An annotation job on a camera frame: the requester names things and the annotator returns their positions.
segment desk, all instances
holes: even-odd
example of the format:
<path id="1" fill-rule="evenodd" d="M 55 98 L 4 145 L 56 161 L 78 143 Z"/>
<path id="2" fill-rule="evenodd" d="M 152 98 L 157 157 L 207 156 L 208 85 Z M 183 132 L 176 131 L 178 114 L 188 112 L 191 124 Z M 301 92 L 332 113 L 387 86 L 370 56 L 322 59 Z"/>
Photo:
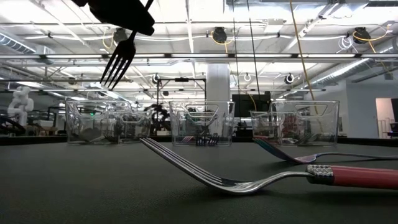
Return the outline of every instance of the desk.
<path id="1" fill-rule="evenodd" d="M 254 180 L 305 170 L 278 160 L 254 143 L 231 147 L 172 147 L 214 174 Z M 395 147 L 340 144 L 288 147 L 314 152 L 398 154 Z M 398 161 L 321 157 L 317 164 L 398 169 Z M 256 195 L 211 190 L 142 144 L 0 147 L 0 223 L 397 223 L 398 191 L 281 180 Z"/>

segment hanging wire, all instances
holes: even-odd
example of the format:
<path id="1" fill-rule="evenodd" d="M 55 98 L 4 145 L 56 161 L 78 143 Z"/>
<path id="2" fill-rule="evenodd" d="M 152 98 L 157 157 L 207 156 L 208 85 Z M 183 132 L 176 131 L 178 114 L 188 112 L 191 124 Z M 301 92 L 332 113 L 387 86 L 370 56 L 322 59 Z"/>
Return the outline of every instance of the hanging wire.
<path id="1" fill-rule="evenodd" d="M 233 12 L 233 24 L 234 24 L 234 38 L 236 39 L 236 28 L 235 28 L 235 6 L 234 6 L 234 1 L 232 1 L 232 12 Z M 238 102 L 239 102 L 239 122 L 242 123 L 242 112 L 241 112 L 241 84 L 239 82 L 239 67 L 238 67 L 238 48 L 236 47 L 236 41 L 235 41 L 235 59 L 236 59 L 236 74 L 237 74 L 237 79 L 238 79 Z"/>
<path id="2" fill-rule="evenodd" d="M 257 62 L 256 62 L 256 50 L 254 48 L 254 39 L 253 39 L 253 28 L 251 25 L 251 16 L 250 16 L 250 8 L 249 8 L 249 0 L 246 0 L 248 4 L 248 13 L 249 13 L 249 25 L 250 25 L 250 34 L 251 34 L 251 44 L 253 47 L 253 59 L 254 59 L 254 69 L 256 70 L 256 82 L 257 82 L 257 91 L 259 93 L 259 100 L 260 100 L 260 86 L 259 86 L 259 77 L 257 74 Z"/>

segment yellow cable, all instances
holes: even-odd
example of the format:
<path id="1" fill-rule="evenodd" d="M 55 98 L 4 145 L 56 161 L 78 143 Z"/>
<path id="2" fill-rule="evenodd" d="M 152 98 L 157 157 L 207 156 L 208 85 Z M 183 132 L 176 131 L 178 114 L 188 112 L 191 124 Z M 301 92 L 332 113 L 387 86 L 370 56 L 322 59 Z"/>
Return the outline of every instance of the yellow cable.
<path id="1" fill-rule="evenodd" d="M 255 110 L 255 111 L 257 111 L 256 102 L 254 101 L 253 97 L 252 97 L 250 94 L 248 94 L 248 95 L 250 96 L 250 99 L 253 101 L 253 104 L 254 104 L 254 110 Z"/>
<path id="2" fill-rule="evenodd" d="M 386 33 L 385 33 L 384 35 L 382 35 L 381 37 L 375 38 L 375 39 L 364 39 L 364 38 L 359 38 L 359 37 L 355 36 L 355 34 L 357 33 L 356 31 L 353 32 L 353 37 L 357 38 L 358 40 L 363 40 L 363 41 L 375 41 L 375 40 L 379 40 L 379 39 L 385 37 L 385 36 L 388 34 L 387 31 L 388 31 L 388 28 L 389 28 L 389 27 L 390 27 L 390 26 L 387 26 L 387 30 L 386 30 Z"/>
<path id="3" fill-rule="evenodd" d="M 295 18 L 294 18 L 293 2 L 292 2 L 292 0 L 290 0 L 289 3 L 290 3 L 290 11 L 292 12 L 292 18 L 293 18 L 293 23 L 294 23 L 294 31 L 295 31 L 296 38 L 297 38 L 298 50 L 300 51 L 300 56 L 301 56 L 300 58 L 301 58 L 301 63 L 302 63 L 302 65 L 303 65 L 305 80 L 307 81 L 307 85 L 308 85 L 308 89 L 310 90 L 311 98 L 312 98 L 312 100 L 315 100 L 315 97 L 314 97 L 313 92 L 312 92 L 311 83 L 310 83 L 310 80 L 308 79 L 307 69 L 305 68 L 305 64 L 304 64 L 304 57 L 303 57 L 303 52 L 302 52 L 302 49 L 301 49 L 301 43 L 300 43 L 300 38 L 299 38 L 299 32 L 297 31 L 297 24 L 296 24 L 296 20 L 295 20 Z"/>
<path id="4" fill-rule="evenodd" d="M 106 34 L 106 30 L 104 31 L 104 34 L 103 34 L 103 36 L 102 36 L 102 44 L 104 45 L 105 48 L 111 49 L 112 46 L 113 46 L 114 32 L 112 33 L 112 42 L 111 42 L 111 45 L 110 45 L 110 46 L 108 46 L 108 45 L 105 44 L 105 34 Z"/>
<path id="5" fill-rule="evenodd" d="M 373 44 L 372 44 L 371 41 L 369 41 L 369 45 L 371 46 L 371 48 L 372 48 L 372 50 L 373 50 L 373 53 L 376 54 L 376 50 L 374 49 Z M 390 70 L 388 70 L 388 68 L 386 67 L 386 65 L 385 65 L 383 62 L 380 62 L 380 63 L 381 63 L 381 65 L 384 67 L 384 69 L 386 70 L 386 72 L 389 73 L 392 77 L 394 77 L 394 75 L 392 74 L 392 72 L 390 72 Z"/>
<path id="6" fill-rule="evenodd" d="M 211 31 L 211 33 L 210 33 L 211 39 L 214 41 L 214 43 L 220 44 L 220 43 L 218 43 L 218 42 L 213 38 L 213 33 L 214 33 L 214 31 Z M 220 44 L 220 45 L 225 45 L 225 53 L 228 53 L 228 49 L 227 49 L 226 46 L 227 46 L 228 44 L 232 43 L 232 41 L 234 41 L 234 38 L 232 38 L 232 40 L 229 41 L 228 43 Z"/>

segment black monitor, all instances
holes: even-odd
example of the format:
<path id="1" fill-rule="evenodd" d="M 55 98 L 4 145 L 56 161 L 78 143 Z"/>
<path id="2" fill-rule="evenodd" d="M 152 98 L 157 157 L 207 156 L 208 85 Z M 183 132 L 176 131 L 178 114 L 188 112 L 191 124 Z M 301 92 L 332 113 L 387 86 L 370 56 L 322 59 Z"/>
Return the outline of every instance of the black monitor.
<path id="1" fill-rule="evenodd" d="M 235 117 L 248 118 L 250 111 L 256 109 L 257 111 L 268 111 L 271 104 L 271 95 L 251 95 L 251 97 L 244 94 L 232 95 L 232 101 L 235 102 Z"/>

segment fork handle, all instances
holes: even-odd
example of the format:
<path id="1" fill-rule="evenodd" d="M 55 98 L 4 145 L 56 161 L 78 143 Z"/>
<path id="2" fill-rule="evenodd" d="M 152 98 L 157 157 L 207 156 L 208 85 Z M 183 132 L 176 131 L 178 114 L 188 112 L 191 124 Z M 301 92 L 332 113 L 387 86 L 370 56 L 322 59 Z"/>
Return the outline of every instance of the fork handle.
<path id="1" fill-rule="evenodd" d="M 307 172 L 311 184 L 398 190 L 398 170 L 309 165 Z"/>

